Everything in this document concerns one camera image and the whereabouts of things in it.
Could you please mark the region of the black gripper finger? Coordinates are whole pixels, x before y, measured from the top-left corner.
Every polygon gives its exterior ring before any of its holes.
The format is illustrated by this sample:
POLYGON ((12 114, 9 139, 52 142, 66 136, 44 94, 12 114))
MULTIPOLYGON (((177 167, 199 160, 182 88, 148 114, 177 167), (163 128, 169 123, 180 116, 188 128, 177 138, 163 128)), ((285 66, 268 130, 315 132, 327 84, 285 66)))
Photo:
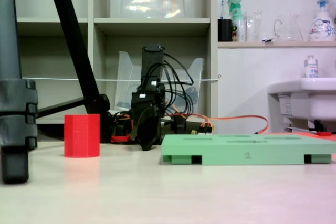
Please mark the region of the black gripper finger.
POLYGON ((161 123, 157 107, 148 107, 137 120, 137 139, 143 151, 161 144, 161 123))

